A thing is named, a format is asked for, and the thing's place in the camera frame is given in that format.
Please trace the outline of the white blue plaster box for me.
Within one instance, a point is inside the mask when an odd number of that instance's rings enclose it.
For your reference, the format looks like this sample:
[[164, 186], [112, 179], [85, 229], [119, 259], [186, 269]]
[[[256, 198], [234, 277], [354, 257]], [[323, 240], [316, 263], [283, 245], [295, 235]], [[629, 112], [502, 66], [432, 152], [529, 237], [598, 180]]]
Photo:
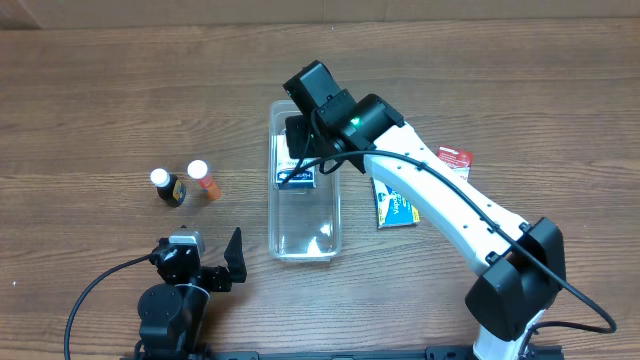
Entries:
[[289, 146], [287, 144], [285, 130], [282, 130], [281, 133], [276, 136], [275, 150], [274, 180], [278, 189], [313, 189], [316, 187], [316, 170], [314, 167], [300, 170], [288, 182], [285, 182], [299, 163], [299, 159], [291, 158], [289, 155]]

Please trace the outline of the dark bottle white cap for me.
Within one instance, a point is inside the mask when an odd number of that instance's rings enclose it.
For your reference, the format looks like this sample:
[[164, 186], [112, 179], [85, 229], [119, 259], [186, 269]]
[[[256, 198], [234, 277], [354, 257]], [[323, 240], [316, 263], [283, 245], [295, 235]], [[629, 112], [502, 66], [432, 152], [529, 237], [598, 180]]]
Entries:
[[158, 196], [170, 207], [179, 207], [185, 200], [186, 187], [175, 175], [163, 168], [150, 173], [150, 181], [156, 187]]

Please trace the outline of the blue yellow VapoDrops box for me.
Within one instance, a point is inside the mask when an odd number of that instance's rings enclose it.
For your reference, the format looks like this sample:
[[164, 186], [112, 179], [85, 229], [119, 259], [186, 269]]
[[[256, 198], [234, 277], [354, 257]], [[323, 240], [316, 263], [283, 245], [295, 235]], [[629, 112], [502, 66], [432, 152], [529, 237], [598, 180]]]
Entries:
[[379, 229], [414, 226], [420, 222], [418, 210], [394, 189], [376, 179], [372, 179], [372, 189]]

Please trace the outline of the red white small box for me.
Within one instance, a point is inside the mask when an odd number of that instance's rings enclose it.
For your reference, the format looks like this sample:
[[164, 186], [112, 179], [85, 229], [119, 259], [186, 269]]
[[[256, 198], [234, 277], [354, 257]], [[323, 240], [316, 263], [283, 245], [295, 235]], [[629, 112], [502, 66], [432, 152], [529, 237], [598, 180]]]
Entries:
[[470, 176], [474, 154], [459, 148], [440, 146], [436, 156], [457, 175], [467, 181]]

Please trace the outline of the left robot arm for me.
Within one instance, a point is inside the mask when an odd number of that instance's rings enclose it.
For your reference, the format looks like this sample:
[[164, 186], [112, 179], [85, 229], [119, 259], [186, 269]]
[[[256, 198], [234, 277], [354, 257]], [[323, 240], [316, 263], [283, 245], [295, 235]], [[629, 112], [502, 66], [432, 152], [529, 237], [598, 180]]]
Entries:
[[224, 251], [224, 266], [204, 266], [202, 236], [197, 230], [181, 227], [158, 241], [149, 261], [162, 278], [147, 289], [137, 305], [139, 359], [213, 359], [210, 347], [200, 340], [203, 319], [216, 292], [229, 292], [243, 283], [247, 269], [242, 233], [235, 229]]

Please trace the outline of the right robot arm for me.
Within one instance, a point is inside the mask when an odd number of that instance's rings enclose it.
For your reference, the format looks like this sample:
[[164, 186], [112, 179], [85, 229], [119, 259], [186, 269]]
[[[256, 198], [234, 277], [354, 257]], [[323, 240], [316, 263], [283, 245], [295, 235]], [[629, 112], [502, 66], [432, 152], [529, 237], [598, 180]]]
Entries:
[[540, 359], [531, 339], [564, 288], [564, 239], [547, 218], [534, 224], [501, 207], [439, 160], [414, 128], [375, 94], [355, 101], [339, 87], [288, 85], [309, 157], [351, 162], [417, 207], [462, 254], [477, 280], [465, 304], [480, 325], [475, 359]]

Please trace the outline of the clear plastic container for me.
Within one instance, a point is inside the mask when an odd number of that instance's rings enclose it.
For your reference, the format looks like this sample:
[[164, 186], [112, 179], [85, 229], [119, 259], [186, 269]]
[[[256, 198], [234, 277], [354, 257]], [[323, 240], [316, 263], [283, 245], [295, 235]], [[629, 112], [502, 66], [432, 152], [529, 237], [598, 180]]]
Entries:
[[291, 100], [271, 104], [268, 160], [268, 246], [284, 261], [328, 261], [342, 247], [340, 173], [305, 170], [287, 184], [295, 168], [285, 121], [300, 114]]

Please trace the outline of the orange bottle white cap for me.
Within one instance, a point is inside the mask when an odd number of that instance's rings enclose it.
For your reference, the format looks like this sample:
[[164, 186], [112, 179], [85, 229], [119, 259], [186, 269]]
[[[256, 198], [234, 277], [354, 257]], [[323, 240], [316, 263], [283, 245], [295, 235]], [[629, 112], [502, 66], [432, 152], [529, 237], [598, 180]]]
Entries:
[[191, 161], [187, 166], [187, 174], [198, 182], [211, 201], [216, 201], [221, 197], [222, 192], [209, 173], [208, 165], [203, 160]]

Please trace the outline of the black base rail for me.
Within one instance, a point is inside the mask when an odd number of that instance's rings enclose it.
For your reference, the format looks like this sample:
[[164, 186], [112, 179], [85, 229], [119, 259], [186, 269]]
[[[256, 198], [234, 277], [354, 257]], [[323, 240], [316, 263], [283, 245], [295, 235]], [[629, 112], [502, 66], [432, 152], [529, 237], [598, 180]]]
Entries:
[[472, 347], [462, 345], [429, 346], [424, 350], [378, 350], [356, 352], [306, 352], [259, 354], [258, 352], [212, 353], [214, 360], [472, 360]]

